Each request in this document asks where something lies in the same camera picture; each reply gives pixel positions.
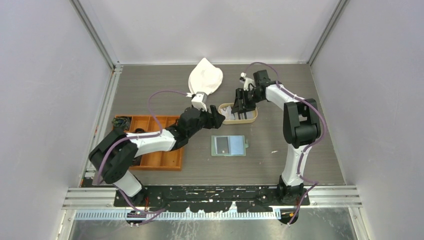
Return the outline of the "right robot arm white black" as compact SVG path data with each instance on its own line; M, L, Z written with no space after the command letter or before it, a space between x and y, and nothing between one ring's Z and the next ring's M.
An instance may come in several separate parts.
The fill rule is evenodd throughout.
M288 144L287 158L275 190L276 199L283 205L299 203L305 194L303 172L308 154L321 137L320 114L313 98L305 99L271 80L266 70L248 78L241 73L242 88L235 91L231 113L238 117L256 109L261 101L274 103L283 111L282 132Z

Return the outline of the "beige oval card tray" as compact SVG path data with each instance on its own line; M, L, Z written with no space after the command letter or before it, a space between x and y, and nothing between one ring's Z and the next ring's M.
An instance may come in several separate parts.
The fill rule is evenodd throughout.
M244 113L231 113L233 106L233 103L223 103L218 107L219 113L225 116L224 125L250 124L258 117L257 109Z

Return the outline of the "grey credit card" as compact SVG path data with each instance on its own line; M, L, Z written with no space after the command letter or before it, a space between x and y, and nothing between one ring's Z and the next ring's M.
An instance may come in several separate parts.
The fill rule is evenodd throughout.
M214 141L215 153L217 155L226 155L230 153L229 138L227 136L216 136Z

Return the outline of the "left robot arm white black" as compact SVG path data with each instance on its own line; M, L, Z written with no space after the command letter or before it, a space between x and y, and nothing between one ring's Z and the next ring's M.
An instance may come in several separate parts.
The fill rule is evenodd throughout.
M155 152L171 152L184 147L202 129L219 129L225 116L211 105L209 110L188 107L176 121L155 132L130 133L113 129L89 153L88 159L106 184L115 185L133 206L146 200L143 184L130 173L133 160Z

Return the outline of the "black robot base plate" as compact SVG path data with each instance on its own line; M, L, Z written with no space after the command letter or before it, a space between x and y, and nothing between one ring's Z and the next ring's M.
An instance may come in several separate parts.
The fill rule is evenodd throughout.
M308 206L309 197L301 194L283 195L277 185L149 185L145 199L136 207L149 207L151 211L166 209L182 213L228 212L232 205L237 213L271 212L273 207L296 208Z

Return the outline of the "green card holder wallet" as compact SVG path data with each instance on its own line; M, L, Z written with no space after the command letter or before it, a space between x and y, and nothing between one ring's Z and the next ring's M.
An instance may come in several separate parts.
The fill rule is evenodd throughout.
M249 144L244 135L211 136L211 156L241 157L246 156Z

